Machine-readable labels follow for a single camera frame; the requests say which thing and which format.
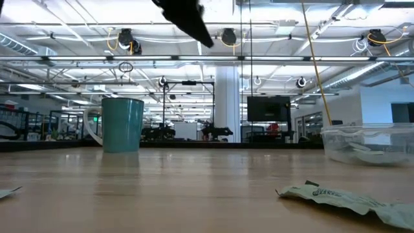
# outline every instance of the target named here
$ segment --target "plastic container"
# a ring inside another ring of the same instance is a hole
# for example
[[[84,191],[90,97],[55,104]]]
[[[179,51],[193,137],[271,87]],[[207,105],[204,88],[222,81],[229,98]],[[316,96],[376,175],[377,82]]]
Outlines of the plastic container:
[[[349,164],[409,166],[414,163],[414,124],[364,124],[322,129],[325,154]]]

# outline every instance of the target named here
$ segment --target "teal mug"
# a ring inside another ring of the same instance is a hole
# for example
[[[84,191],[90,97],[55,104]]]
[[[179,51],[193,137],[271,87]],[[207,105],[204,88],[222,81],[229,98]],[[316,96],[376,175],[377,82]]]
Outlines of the teal mug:
[[[94,133],[88,114],[102,115],[102,139]],[[140,147],[144,102],[130,98],[104,98],[102,107],[90,107],[83,112],[83,122],[91,137],[108,153],[136,152]]]

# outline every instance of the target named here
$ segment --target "table surface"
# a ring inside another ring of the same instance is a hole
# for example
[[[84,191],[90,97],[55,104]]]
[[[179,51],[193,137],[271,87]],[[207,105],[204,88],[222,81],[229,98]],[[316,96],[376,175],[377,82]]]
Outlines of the table surface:
[[[411,168],[353,166],[322,150],[101,148],[0,153],[1,232],[400,232],[376,216],[278,199],[306,180],[414,202]]]

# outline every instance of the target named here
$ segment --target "white pillar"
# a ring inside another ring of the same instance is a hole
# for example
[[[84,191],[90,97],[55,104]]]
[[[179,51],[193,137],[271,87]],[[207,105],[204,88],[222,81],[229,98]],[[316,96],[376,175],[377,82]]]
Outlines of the white pillar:
[[[215,113],[217,128],[229,127],[229,142],[240,142],[240,94],[237,67],[215,68]]]

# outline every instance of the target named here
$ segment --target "crumpled wrapper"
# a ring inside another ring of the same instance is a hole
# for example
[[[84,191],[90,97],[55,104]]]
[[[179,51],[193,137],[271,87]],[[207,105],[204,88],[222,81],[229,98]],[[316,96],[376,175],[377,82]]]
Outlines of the crumpled wrapper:
[[[360,215],[375,212],[385,224],[414,230],[414,204],[381,203],[370,197],[356,195],[343,190],[320,188],[307,182],[301,186],[289,186],[278,192],[280,197],[300,197],[318,204],[348,208]]]

